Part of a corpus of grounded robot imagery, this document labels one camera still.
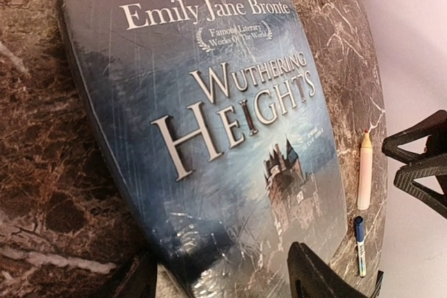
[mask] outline laurel wreath emblem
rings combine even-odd
[[[211,48],[203,39],[202,39],[202,30],[203,27],[199,28],[197,30],[196,33],[196,40],[197,40],[197,44],[199,45],[200,48],[202,48],[202,50],[204,50],[205,52],[212,52],[214,50],[214,48]]]
[[[270,29],[270,26],[264,20],[261,22],[264,24],[265,28],[267,29],[267,38],[266,39],[272,40],[273,34],[272,34],[272,30]]]

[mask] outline marker cap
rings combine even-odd
[[[354,226],[356,227],[356,238],[358,242],[361,242],[365,239],[365,224],[363,222],[363,218],[358,216],[354,219]]]

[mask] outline book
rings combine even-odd
[[[58,0],[78,91],[148,244],[190,297],[290,297],[287,253],[347,231],[292,0]]]

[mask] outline brown marble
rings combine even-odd
[[[369,295],[386,201],[385,112],[361,0],[294,0],[328,102],[346,190],[356,210],[358,146],[376,148],[366,223],[368,275],[353,227],[330,265]],[[54,0],[0,0],[0,297],[86,297],[144,244],[96,146],[66,63]],[[166,276],[160,297],[174,297]]]

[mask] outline castle illustration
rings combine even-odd
[[[286,139],[286,156],[276,143],[264,161],[266,190],[279,236],[293,221],[303,230],[316,216],[322,216],[318,187],[313,172],[303,172],[300,157]]]

